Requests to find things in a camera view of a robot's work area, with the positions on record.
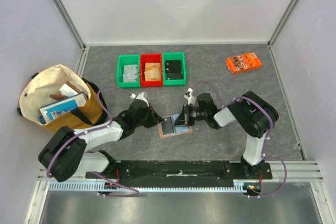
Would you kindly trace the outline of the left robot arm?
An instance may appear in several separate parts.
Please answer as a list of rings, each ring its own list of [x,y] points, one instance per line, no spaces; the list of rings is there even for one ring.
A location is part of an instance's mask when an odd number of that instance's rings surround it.
[[[104,178],[115,174],[115,160],[105,151],[89,152],[109,142],[132,135],[136,128],[151,128],[161,123],[152,105],[142,100],[132,102],[127,110],[104,124],[82,130],[60,128],[38,156],[46,175],[64,182],[76,173],[97,172]]]

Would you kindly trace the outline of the tan leather card holder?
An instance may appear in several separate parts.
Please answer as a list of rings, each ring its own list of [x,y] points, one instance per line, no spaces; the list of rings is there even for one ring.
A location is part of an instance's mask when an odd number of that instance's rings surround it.
[[[165,121],[167,119],[171,119],[172,126],[173,126],[173,118],[172,118],[172,116],[173,115],[165,116],[163,118],[163,121]],[[187,133],[192,133],[193,132],[193,129],[192,129],[191,126],[173,126],[173,130],[174,130],[173,134],[163,135],[162,134],[161,123],[159,123],[157,126],[158,126],[158,132],[159,132],[160,138],[174,137],[174,136],[178,136],[178,135],[182,135],[182,134],[187,134]]]

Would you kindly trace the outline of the black credit card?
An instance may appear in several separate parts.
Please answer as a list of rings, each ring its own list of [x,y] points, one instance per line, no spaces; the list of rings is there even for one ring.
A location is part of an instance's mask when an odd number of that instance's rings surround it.
[[[169,134],[174,133],[171,119],[167,119],[167,120],[163,121],[161,123],[161,127],[162,127],[162,134],[163,135],[169,135]]]

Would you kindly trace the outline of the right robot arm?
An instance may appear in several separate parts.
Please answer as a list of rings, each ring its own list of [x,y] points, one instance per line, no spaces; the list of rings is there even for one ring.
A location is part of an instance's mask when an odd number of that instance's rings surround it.
[[[192,99],[198,106],[189,101],[172,125],[192,126],[195,121],[205,121],[210,128],[218,130],[238,122],[247,134],[240,172],[245,178],[254,178],[265,162],[266,141],[279,119],[277,110],[252,91],[235,98],[222,109],[217,108],[209,93]]]

